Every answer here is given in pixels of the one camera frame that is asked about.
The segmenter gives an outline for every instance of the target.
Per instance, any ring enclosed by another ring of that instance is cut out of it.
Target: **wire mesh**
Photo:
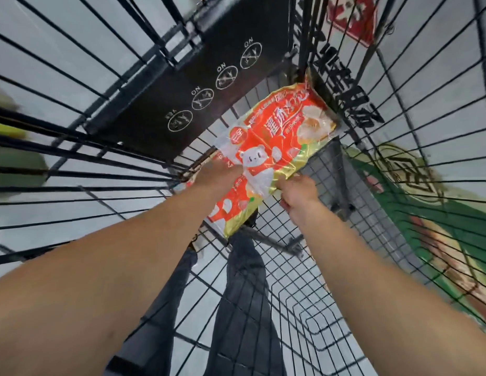
[[[29,131],[0,134],[0,276],[171,196],[215,138],[291,81],[290,71],[270,74],[174,161],[85,132],[153,58],[176,68],[202,45],[193,19],[218,1],[57,0],[50,8],[43,0],[0,0],[0,13],[13,17],[0,18],[0,123]],[[298,54],[286,61],[299,77],[307,65],[317,71],[346,125],[343,153],[327,146],[302,173],[368,246],[486,332],[486,0],[290,5],[290,52],[295,46]],[[60,13],[68,10],[74,20]],[[287,373],[374,374],[279,199],[259,207],[254,231],[268,239],[255,244]],[[284,252],[291,243],[302,257]],[[203,372],[226,286],[227,241],[205,222],[194,246],[173,375]],[[142,347],[139,356],[133,347],[153,335],[160,310],[142,318],[107,373],[146,372],[157,353]]]

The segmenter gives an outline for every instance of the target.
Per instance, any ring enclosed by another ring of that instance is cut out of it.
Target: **jeans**
[[[264,261],[244,234],[235,233],[229,242],[233,250],[227,261],[227,285],[215,316],[204,376],[286,376],[266,299]],[[143,319],[159,312],[123,344],[106,375],[170,374],[177,309],[196,261],[196,252],[188,249]]]

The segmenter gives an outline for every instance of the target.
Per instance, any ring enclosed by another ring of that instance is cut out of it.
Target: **forearm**
[[[2,277],[0,374],[101,374],[216,200],[194,185]]]
[[[486,335],[469,318],[385,263],[320,203],[299,228],[379,375],[486,375]]]

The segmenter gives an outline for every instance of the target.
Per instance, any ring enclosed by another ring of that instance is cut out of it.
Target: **plastic bag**
[[[201,165],[211,159],[221,159],[227,164],[227,167],[234,166],[234,163],[220,150],[217,150]],[[196,175],[197,173],[191,177],[186,186],[194,183]],[[246,177],[241,175],[234,182],[233,188],[215,204],[208,219],[216,225],[224,237],[228,238],[253,214],[262,200],[262,197],[250,186]]]
[[[265,198],[283,174],[290,177],[334,136],[337,116],[311,88],[309,78],[272,92],[243,115],[215,146]]]

